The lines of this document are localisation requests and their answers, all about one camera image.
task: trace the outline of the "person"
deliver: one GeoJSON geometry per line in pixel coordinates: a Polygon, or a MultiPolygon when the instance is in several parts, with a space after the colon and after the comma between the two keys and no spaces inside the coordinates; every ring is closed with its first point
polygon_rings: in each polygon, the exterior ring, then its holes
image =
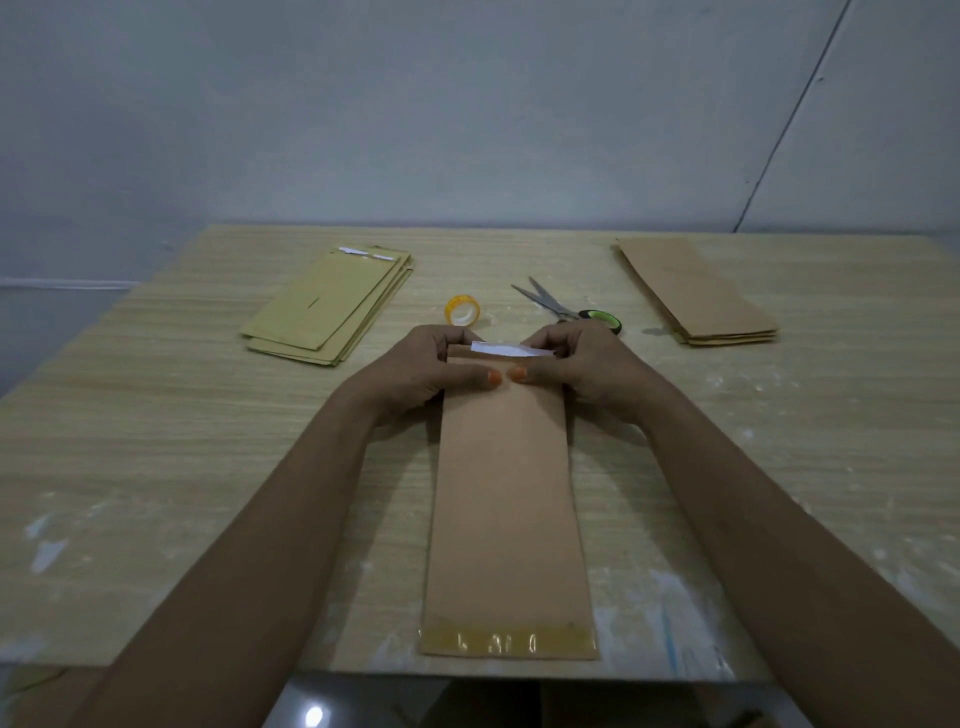
{"type": "MultiPolygon", "coordinates": [[[[73,728],[257,728],[313,630],[374,428],[500,373],[448,364],[465,328],[414,328],[347,379],[219,539],[156,609],[73,728]]],[[[524,344],[508,376],[563,384],[646,434],[733,608],[816,726],[952,726],[960,652],[602,324],[524,344]]]]}

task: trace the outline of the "scissors handle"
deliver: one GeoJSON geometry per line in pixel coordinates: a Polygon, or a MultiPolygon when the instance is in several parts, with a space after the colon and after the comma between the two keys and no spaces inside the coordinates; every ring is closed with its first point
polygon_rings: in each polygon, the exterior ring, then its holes
{"type": "Polygon", "coordinates": [[[616,318],[611,313],[606,311],[600,311],[596,308],[587,308],[583,311],[579,311],[578,315],[582,319],[595,319],[596,321],[605,324],[614,334],[620,333],[623,330],[623,324],[620,323],[620,320],[616,318]]]}

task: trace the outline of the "hand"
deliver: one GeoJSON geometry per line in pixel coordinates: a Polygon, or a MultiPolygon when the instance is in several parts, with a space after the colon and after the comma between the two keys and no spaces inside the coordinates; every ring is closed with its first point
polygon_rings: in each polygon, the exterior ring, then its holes
{"type": "Polygon", "coordinates": [[[568,384],[621,420],[635,422],[643,394],[658,384],[666,385],[665,379],[598,321],[543,327],[523,343],[551,349],[560,358],[531,356],[529,363],[507,372],[510,379],[523,384],[568,384]]]}
{"type": "Polygon", "coordinates": [[[338,397],[372,409],[379,422],[419,407],[443,389],[495,389],[501,374],[482,364],[447,364],[450,344],[469,344],[482,339],[468,328],[419,326],[393,348],[347,379],[338,397]]]}

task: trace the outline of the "yellow tape roll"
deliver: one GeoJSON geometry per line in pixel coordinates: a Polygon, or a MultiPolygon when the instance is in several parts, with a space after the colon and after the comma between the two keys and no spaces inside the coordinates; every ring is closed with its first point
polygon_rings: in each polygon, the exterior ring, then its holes
{"type": "Polygon", "coordinates": [[[446,322],[454,327],[473,326],[480,318],[480,304],[472,296],[463,294],[454,296],[446,302],[444,309],[446,322]]]}

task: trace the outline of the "table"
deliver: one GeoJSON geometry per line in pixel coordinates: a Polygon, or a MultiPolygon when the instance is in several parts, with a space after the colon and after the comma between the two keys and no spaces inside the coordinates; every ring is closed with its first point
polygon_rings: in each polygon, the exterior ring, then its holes
{"type": "MultiPolygon", "coordinates": [[[[229,523],[329,392],[458,293],[517,341],[553,316],[510,283],[618,315],[804,509],[960,640],[960,272],[919,237],[693,234],[780,323],[696,350],[611,251],[612,231],[214,226],[0,402],[0,662],[102,666],[229,523]],[[353,356],[248,352],[237,329],[334,245],[416,273],[353,356]]],[[[439,411],[371,444],[304,669],[657,680],[769,674],[638,431],[577,405],[570,459],[602,659],[416,652],[439,411]]]]}

